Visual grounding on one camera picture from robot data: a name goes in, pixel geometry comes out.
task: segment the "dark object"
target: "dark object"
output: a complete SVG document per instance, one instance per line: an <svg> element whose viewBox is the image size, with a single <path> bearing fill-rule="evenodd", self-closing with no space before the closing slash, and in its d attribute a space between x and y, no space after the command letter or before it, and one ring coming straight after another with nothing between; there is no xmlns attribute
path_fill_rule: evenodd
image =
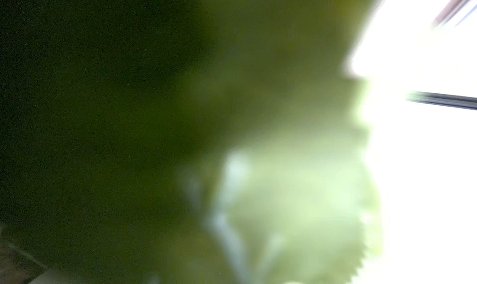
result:
<svg viewBox="0 0 477 284"><path fill-rule="evenodd" d="M0 283L27 284L45 270L46 267L42 263L0 238Z"/></svg>
<svg viewBox="0 0 477 284"><path fill-rule="evenodd" d="M408 101L440 106L477 109L477 98L437 94L429 92L414 92L409 94Z"/></svg>

